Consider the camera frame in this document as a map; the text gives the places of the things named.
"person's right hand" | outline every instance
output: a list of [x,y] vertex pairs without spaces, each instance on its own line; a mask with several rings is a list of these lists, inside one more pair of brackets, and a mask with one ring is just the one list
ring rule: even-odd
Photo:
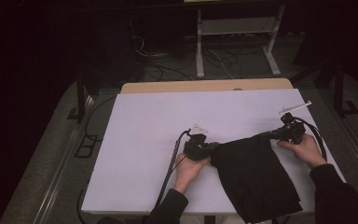
[[174,189],[185,194],[190,184],[197,179],[201,169],[211,161],[206,158],[202,161],[192,161],[185,153],[179,153],[176,157],[176,183]]
[[301,138],[302,141],[298,145],[284,141],[279,141],[277,144],[280,147],[293,151],[295,156],[304,161],[310,169],[326,164],[327,161],[322,157],[315,138],[306,133],[304,133]]

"cable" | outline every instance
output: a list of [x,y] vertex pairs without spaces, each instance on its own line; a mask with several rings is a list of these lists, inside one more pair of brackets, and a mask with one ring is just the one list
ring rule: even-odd
[[319,144],[319,148],[321,149],[322,156],[327,161],[326,149],[324,148],[324,140],[322,139],[322,136],[321,136],[321,133],[319,132],[319,130],[315,126],[311,125],[310,123],[306,122],[303,119],[300,119],[300,118],[297,118],[297,117],[293,117],[293,119],[297,119],[297,120],[303,122],[304,124],[306,124],[310,128],[310,130],[312,131],[313,135],[315,135],[316,141]]
[[[217,56],[217,57],[216,57],[217,54],[216,54],[216,53],[212,53],[212,51],[209,50],[209,49],[206,49],[205,52],[203,52],[204,59],[205,59],[206,61],[208,61],[211,65],[213,65],[213,66],[215,66],[215,67],[219,67],[219,68],[222,68],[221,63],[223,63],[223,64],[225,65],[225,68],[229,68],[229,67],[231,67],[232,65],[238,63],[238,61],[240,60],[240,59],[238,58],[238,56],[235,55],[235,53],[232,53],[232,52],[229,52],[229,53],[231,53],[232,55],[231,55],[231,56],[228,56],[228,57],[226,57],[226,58],[222,58],[222,57],[220,57],[220,56]],[[236,62],[232,62],[232,61],[229,60],[229,58],[232,58],[232,57],[235,57]],[[216,60],[216,61],[219,62],[220,64],[219,64],[219,65],[214,64],[213,62],[211,62],[211,60],[210,60],[209,58],[211,58],[211,59],[213,59],[213,60]]]
[[181,69],[173,69],[173,68],[169,68],[169,67],[166,67],[166,66],[163,66],[163,65],[159,65],[159,64],[156,64],[156,63],[147,63],[146,65],[149,65],[149,66],[154,66],[156,68],[161,68],[161,69],[166,69],[166,70],[169,70],[169,71],[173,71],[175,73],[179,73],[180,75],[186,77],[188,80],[192,80],[192,77],[191,75],[187,75],[183,72],[180,72],[179,70],[182,70],[182,69],[185,69],[185,68],[181,68]]
[[214,55],[216,55],[216,57],[220,60],[220,63],[222,64],[223,69],[225,69],[226,73],[227,73],[232,79],[234,79],[234,77],[227,71],[225,65],[224,65],[223,62],[222,62],[222,59],[221,59],[214,51],[212,51],[212,50],[210,50],[210,49],[208,49],[208,51],[210,51],[210,52],[212,52]]
[[81,199],[81,196],[82,196],[82,194],[83,194],[84,189],[89,185],[89,182],[90,182],[90,180],[87,181],[87,183],[86,183],[86,184],[84,185],[84,187],[81,189],[81,191],[80,191],[80,193],[79,193],[79,196],[77,197],[76,212],[77,212],[77,217],[79,218],[79,220],[80,220],[80,222],[81,222],[82,224],[87,224],[87,223],[84,221],[83,217],[82,217],[81,214],[80,214],[80,199]]
[[250,53],[242,53],[242,54],[239,54],[239,55],[251,55],[251,54],[256,54],[258,51],[261,51],[265,48],[266,46],[262,46],[260,49],[257,49],[255,51],[252,51]]
[[271,17],[268,17],[268,20],[266,21],[266,23],[264,23],[264,26],[257,32],[258,34],[261,34],[261,32],[264,30],[264,28],[266,28],[266,26],[269,23],[270,19],[271,19]]
[[164,76],[165,72],[162,71],[161,68],[156,67],[159,70],[159,77],[154,77],[153,75],[151,75],[148,71],[145,71],[149,76],[151,76],[152,78],[156,79],[156,82],[159,82],[161,80],[168,80],[166,78],[163,78],[162,76]]
[[174,165],[174,163],[175,163],[176,155],[178,154],[178,149],[179,149],[179,146],[180,146],[180,140],[182,139],[183,135],[189,134],[189,133],[190,133],[190,130],[187,130],[187,131],[182,132],[182,133],[180,134],[178,140],[177,140],[176,143],[175,143],[175,148],[173,149],[173,154],[172,154],[172,157],[171,157],[171,163],[170,163],[170,166],[168,167],[168,172],[167,172],[167,174],[165,175],[164,182],[162,183],[161,190],[159,191],[159,196],[158,196],[158,198],[157,198],[155,207],[159,206],[159,204],[161,203],[162,196],[164,195],[165,189],[167,188],[168,180],[170,180],[170,176],[171,176],[171,174],[172,174],[174,168],[176,168],[176,166],[173,168],[173,165]]
[[139,36],[139,35],[134,35],[133,37],[137,37],[137,38],[141,39],[141,41],[142,41],[141,47],[140,47],[139,49],[135,49],[135,51],[136,51],[138,54],[140,54],[140,55],[142,55],[142,56],[144,56],[144,57],[148,57],[149,54],[147,53],[147,51],[145,51],[145,53],[142,53],[142,52],[141,52],[141,50],[142,50],[142,49],[144,48],[144,46],[145,46],[144,39],[143,39],[141,36]]
[[[190,57],[190,62],[185,65],[184,67],[180,67],[180,68],[170,68],[170,69],[173,69],[173,70],[185,70],[187,68],[189,68],[191,66],[191,64],[193,64],[194,60],[195,60],[195,56],[193,54],[191,54],[191,57]],[[165,62],[149,62],[149,63],[152,63],[152,64],[157,64],[157,63],[170,63],[170,62],[174,62],[174,61],[179,61],[178,59],[175,59],[175,60],[171,60],[171,61],[165,61]]]
[[90,119],[91,119],[92,115],[95,113],[95,111],[97,111],[101,106],[103,106],[104,104],[106,104],[107,102],[109,102],[109,101],[111,101],[111,100],[113,100],[113,99],[115,99],[115,98],[116,98],[116,96],[112,96],[112,97],[110,97],[109,99],[103,101],[100,105],[98,105],[97,107],[95,107],[95,109],[94,109],[94,110],[91,112],[91,114],[89,115],[89,118],[87,119],[87,122],[86,122],[85,130],[84,130],[85,135],[86,135],[86,137],[87,137],[89,140],[95,141],[95,142],[102,142],[102,141],[103,141],[103,139],[95,139],[95,138],[91,137],[91,135],[89,135],[88,128],[89,128]]
[[176,169],[176,167],[185,159],[187,158],[187,156],[184,156],[181,160],[179,160],[178,163],[176,163],[176,165],[172,168],[172,170],[174,171]]

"white tabletop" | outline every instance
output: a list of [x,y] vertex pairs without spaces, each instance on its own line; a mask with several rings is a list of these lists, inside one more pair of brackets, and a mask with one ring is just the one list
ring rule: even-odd
[[[81,210],[93,214],[147,214],[156,202],[182,131],[198,123],[209,130],[207,143],[225,143],[282,127],[278,112],[300,104],[304,100],[294,89],[120,94]],[[292,114],[315,125],[307,108]],[[179,151],[186,140],[184,136]],[[275,140],[271,145],[296,186],[304,212],[314,211],[310,169],[292,152],[278,147]],[[328,162],[344,179],[325,147]],[[175,173],[167,190],[173,187],[174,179]],[[236,213],[211,165],[201,171],[186,197],[186,214]]]

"gray floor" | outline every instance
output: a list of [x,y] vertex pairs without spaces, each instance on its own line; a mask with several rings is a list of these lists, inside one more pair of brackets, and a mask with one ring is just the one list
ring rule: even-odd
[[[304,69],[293,65],[293,59],[302,39],[302,35],[279,36],[273,54],[280,66],[282,77],[292,77]],[[230,79],[230,76],[274,77],[261,51],[266,43],[266,37],[253,35],[227,36],[223,41],[206,39],[204,41],[205,79]],[[174,70],[180,69],[183,74],[168,69],[157,69],[152,64],[145,68],[144,81],[194,79],[196,67],[192,49],[189,47],[187,49],[189,53],[179,61],[172,60],[171,56],[159,56],[150,60]],[[225,68],[210,50],[223,60]],[[358,115],[350,115],[345,119],[337,116],[332,109],[334,86],[327,90],[317,90],[313,86],[316,75],[317,72],[301,79],[295,84],[295,88],[300,89],[304,100],[313,102],[310,112],[326,144],[347,182],[358,190]],[[344,100],[353,101],[358,108],[358,83],[353,78],[345,76],[344,85]],[[85,134],[88,118],[90,118],[88,133],[96,133],[99,135],[98,138],[103,138],[104,128],[114,104],[114,99],[111,97],[118,92],[119,90],[102,90],[98,97],[89,98],[86,118],[82,123],[77,124],[75,120],[67,119],[70,110],[76,107],[76,85],[68,88],[58,103],[49,126],[2,217],[2,224],[81,223],[76,213],[76,203],[81,190],[90,179],[101,143],[96,145],[92,156],[88,159],[75,158],[74,155]],[[101,219],[99,216],[84,213],[81,213],[81,216],[85,223],[97,223]],[[127,223],[139,223],[138,217],[117,218]],[[292,217],[288,223],[314,223],[314,221],[313,216],[308,215]]]

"person's left hand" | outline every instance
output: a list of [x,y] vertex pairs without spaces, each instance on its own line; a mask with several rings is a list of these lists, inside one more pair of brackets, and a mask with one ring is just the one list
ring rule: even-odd
[[192,161],[189,158],[185,158],[186,154],[179,153],[176,157],[176,183],[174,189],[185,194],[186,190],[199,176],[202,168],[211,161],[211,158],[206,158],[202,161]]

